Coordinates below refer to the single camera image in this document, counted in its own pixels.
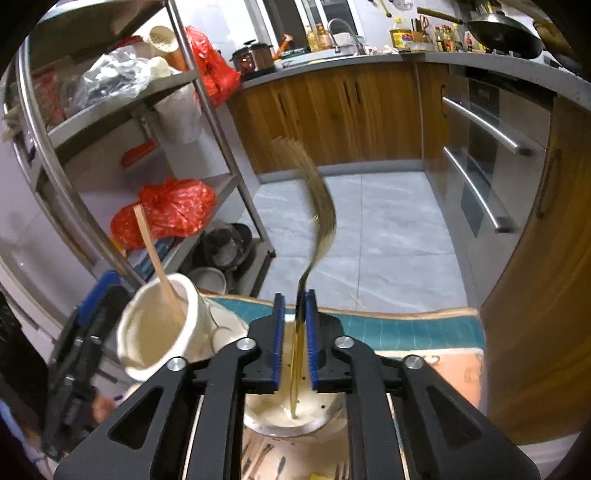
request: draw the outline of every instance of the frying pan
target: frying pan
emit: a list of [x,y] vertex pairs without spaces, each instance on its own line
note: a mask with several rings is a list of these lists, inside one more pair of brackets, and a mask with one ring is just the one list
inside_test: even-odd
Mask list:
[[480,43],[491,50],[513,51],[523,59],[534,59],[544,49],[542,41],[525,25],[500,11],[482,15],[469,22],[423,7],[417,7],[417,13],[465,25]]
[[525,15],[534,19],[534,28],[544,42],[546,49],[556,60],[571,72],[581,75],[582,67],[579,57],[574,53],[560,30],[552,22],[547,20],[536,9],[531,8],[527,3],[520,0],[506,0],[506,4],[520,10]]

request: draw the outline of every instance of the oven door handle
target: oven door handle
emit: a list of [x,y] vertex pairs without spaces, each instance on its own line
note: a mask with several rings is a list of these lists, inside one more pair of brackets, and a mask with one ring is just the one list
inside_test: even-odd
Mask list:
[[464,180],[466,181],[467,185],[470,187],[472,193],[474,194],[474,197],[476,197],[476,199],[478,200],[478,203],[480,203],[482,210],[484,211],[486,216],[489,218],[489,220],[491,221],[491,223],[495,227],[495,232],[496,233],[510,233],[510,232],[512,232],[513,226],[511,224],[511,221],[507,217],[496,216],[492,212],[488,203],[486,202],[486,200],[484,199],[484,197],[482,196],[482,194],[480,193],[480,191],[478,190],[478,188],[476,187],[476,185],[474,184],[474,182],[470,178],[470,175],[468,175],[467,171],[464,170],[464,168],[462,167],[462,165],[460,164],[458,159],[453,155],[453,153],[449,150],[449,148],[443,147],[443,154],[447,157],[449,162],[456,168],[456,170],[460,174],[462,174],[462,176],[464,177]]
[[474,122],[476,125],[481,127],[484,131],[486,131],[489,135],[496,138],[499,143],[503,144],[507,147],[510,151],[512,151],[516,155],[524,155],[529,156],[531,155],[532,151],[529,147],[525,145],[521,145],[511,137],[504,134],[501,130],[497,127],[492,125],[491,123],[484,120],[481,116],[478,116],[474,112],[471,112],[466,107],[464,107],[461,103],[455,102],[448,97],[443,97],[443,102],[449,105],[450,108],[454,109],[459,114],[466,117],[468,120]]

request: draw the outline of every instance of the metal shelf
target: metal shelf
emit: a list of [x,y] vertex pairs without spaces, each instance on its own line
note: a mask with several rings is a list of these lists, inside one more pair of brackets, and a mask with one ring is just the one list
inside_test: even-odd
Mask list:
[[30,35],[31,68],[66,56],[77,62],[96,58],[133,35],[163,6],[160,0],[77,0],[60,5],[46,13]]
[[[166,7],[189,72],[156,79],[135,99],[123,97],[105,99],[79,112],[48,133],[35,99],[31,65],[35,67],[37,61],[48,63],[54,58],[67,55],[71,55],[76,61],[83,58],[96,58],[97,53],[104,53],[111,42],[114,43],[126,37],[130,31],[135,31],[163,5]],[[76,36],[79,43],[71,41],[72,34]],[[39,46],[43,51],[41,57],[35,56],[38,50],[31,48],[31,43]],[[99,277],[100,268],[94,261],[98,254],[102,257],[102,261],[109,268],[117,271],[133,289],[138,289],[144,284],[142,277],[115,248],[88,210],[64,171],[63,165],[84,147],[131,118],[130,111],[153,106],[181,86],[192,83],[199,98],[203,116],[212,129],[217,146],[230,172],[224,176],[212,177],[205,182],[218,192],[218,207],[236,188],[263,240],[256,245],[256,258],[251,270],[239,282],[241,292],[256,293],[275,251],[242,178],[217,113],[210,102],[175,0],[79,0],[58,7],[47,14],[35,31],[23,42],[15,60],[15,74],[25,127],[34,141],[37,156],[31,165],[26,161],[26,157],[19,155],[21,147],[15,147],[15,153],[23,175],[29,181],[37,201],[71,252],[88,272]],[[43,175],[43,178],[52,185],[57,199],[63,205],[64,213],[74,226],[63,224],[56,213],[46,205],[38,190],[40,175]],[[77,237],[74,234],[81,235],[89,243],[86,245],[87,250],[76,241]],[[199,234],[175,245],[164,259],[166,270],[170,272],[177,269],[198,240]]]
[[269,253],[269,245],[259,238],[255,238],[253,248],[255,258],[248,271],[238,280],[238,291],[246,297],[258,297],[262,282],[267,275],[273,255]]
[[[226,173],[224,175],[218,175],[216,177],[210,177],[202,180],[206,185],[209,185],[216,192],[217,203],[214,210],[214,214],[221,207],[222,203],[230,196],[234,189],[238,186],[238,176]],[[197,232],[195,235],[188,236],[182,239],[177,245],[172,247],[170,252],[162,260],[162,266],[166,273],[173,273],[178,270],[183,263],[184,259],[192,252],[195,245],[201,238],[203,230]]]
[[135,98],[114,96],[78,112],[49,132],[49,140],[60,163],[64,164],[79,151],[131,118],[130,111],[154,106],[163,98],[189,84],[197,73],[182,72],[155,79]]

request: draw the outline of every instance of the sink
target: sink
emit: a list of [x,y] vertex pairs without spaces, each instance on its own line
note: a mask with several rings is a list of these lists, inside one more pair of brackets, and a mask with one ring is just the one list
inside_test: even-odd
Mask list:
[[275,62],[278,69],[290,69],[293,67],[301,67],[303,65],[310,65],[314,63],[322,63],[325,61],[333,61],[338,59],[346,59],[354,55],[346,53],[335,53],[334,50],[324,50],[314,53],[307,53],[299,55],[291,59],[280,60]]

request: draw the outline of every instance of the wooden cabinet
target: wooden cabinet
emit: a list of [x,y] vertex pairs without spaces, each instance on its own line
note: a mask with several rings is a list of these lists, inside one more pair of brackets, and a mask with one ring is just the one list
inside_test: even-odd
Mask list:
[[557,98],[534,209],[482,307],[488,415],[516,443],[591,415],[591,113]]
[[274,158],[280,136],[304,144],[319,166],[421,158],[421,125],[410,63],[335,67],[238,92],[228,102],[256,173],[288,168]]
[[418,81],[423,105],[424,168],[440,200],[446,195],[448,161],[443,147],[449,146],[450,125],[442,96],[446,94],[449,66],[418,63]]

